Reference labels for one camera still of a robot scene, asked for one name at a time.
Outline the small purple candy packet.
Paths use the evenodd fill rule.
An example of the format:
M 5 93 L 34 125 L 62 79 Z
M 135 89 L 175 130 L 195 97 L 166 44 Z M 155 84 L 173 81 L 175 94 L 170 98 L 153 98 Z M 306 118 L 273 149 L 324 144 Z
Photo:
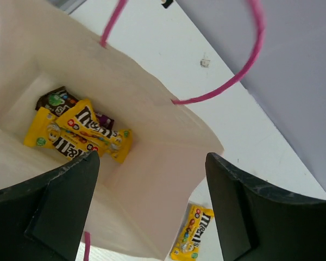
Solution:
M 90 123 L 94 123 L 102 128 L 112 130 L 115 123 L 113 119 L 94 111 L 90 101 L 80 101 L 70 94 L 64 86 L 42 95 L 36 103 L 35 110 L 38 111 L 40 108 L 46 108 L 57 117 L 71 110 L 67 116 L 77 117 L 86 127 Z

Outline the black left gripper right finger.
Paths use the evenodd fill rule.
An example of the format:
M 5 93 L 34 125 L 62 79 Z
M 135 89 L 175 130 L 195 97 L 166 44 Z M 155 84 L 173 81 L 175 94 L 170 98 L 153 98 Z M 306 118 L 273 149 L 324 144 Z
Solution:
M 277 187 L 216 153 L 205 170 L 224 260 L 326 260 L 326 200 Z

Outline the blue label back left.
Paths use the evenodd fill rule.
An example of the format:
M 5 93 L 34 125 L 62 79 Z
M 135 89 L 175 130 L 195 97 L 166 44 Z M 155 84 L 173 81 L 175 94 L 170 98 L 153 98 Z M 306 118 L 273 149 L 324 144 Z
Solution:
M 162 0 L 161 5 L 167 9 L 172 3 L 174 2 L 174 0 Z

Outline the yellow M&M packet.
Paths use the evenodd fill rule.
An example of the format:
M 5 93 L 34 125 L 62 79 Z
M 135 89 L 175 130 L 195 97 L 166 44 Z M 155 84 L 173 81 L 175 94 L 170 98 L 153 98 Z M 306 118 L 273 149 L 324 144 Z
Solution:
M 56 119 L 57 117 L 48 109 L 41 107 L 29 127 L 23 144 L 28 147 L 54 148 L 68 160 L 91 151 L 96 151 L 100 157 L 105 153 L 105 149 L 99 145 L 59 127 L 55 123 Z
M 198 204 L 189 204 L 183 226 L 172 247 L 172 260 L 196 260 L 202 235 L 214 218 L 214 211 Z
M 99 145 L 118 163 L 124 162 L 133 142 L 133 135 L 130 129 L 108 130 L 94 123 L 90 123 L 86 127 L 77 117 L 67 116 L 67 113 L 70 112 L 71 110 L 68 110 L 57 118 L 56 123 L 59 127 Z

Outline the beige and pink paper bag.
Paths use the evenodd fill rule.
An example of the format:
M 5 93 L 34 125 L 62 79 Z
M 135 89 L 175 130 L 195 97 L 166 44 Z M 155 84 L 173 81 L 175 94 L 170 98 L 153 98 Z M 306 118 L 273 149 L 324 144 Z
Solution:
M 208 123 L 171 102 L 206 83 L 197 74 L 204 45 L 177 4 L 130 1 L 101 47 L 97 34 L 46 1 L 0 1 L 0 189 L 66 162 L 23 143 L 37 99 L 64 85 L 133 134 L 122 164 L 100 159 L 85 224 L 93 244 L 164 259 L 205 176 L 206 154 L 223 152 Z

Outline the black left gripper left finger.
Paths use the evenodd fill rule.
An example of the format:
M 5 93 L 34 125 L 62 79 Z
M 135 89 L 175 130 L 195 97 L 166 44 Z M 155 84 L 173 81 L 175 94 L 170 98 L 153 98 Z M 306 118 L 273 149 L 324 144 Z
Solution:
M 100 166 L 88 152 L 0 190 L 0 260 L 75 260 Z

